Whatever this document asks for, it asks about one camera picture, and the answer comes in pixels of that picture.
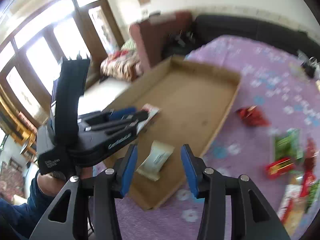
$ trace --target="black cable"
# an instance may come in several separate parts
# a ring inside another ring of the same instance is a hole
[[[91,223],[91,218],[90,218],[89,209],[88,209],[88,221],[89,221],[90,228],[91,228],[92,232],[94,233],[93,226],[92,226],[92,223]]]

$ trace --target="metal screw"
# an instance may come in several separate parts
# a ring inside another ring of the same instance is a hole
[[[206,173],[206,174],[213,174],[213,172],[214,172],[213,168],[205,168],[204,169],[204,173]]]
[[[113,174],[113,173],[115,172],[115,170],[114,170],[113,168],[109,168],[109,169],[106,169],[104,172],[105,172],[107,175],[111,175],[111,174]]]
[[[248,175],[241,175],[240,176],[240,179],[242,180],[242,181],[249,181],[249,177],[248,177]]]
[[[70,178],[70,181],[71,182],[77,182],[79,180],[79,177],[78,176],[72,176],[71,178]]]

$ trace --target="floor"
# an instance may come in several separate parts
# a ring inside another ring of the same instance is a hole
[[[105,109],[129,86],[130,83],[114,78],[107,78],[101,83],[95,83],[80,97],[78,115]]]

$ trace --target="cardboard box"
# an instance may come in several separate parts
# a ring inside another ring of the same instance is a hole
[[[107,107],[140,109],[149,103],[161,109],[136,140],[136,168],[148,157],[154,140],[175,147],[158,181],[135,172],[129,196],[142,209],[158,208],[185,182],[181,146],[189,144],[195,156],[207,152],[228,116],[239,83],[239,73],[173,56],[145,73]],[[106,166],[112,167],[127,149],[128,146],[107,158]]]

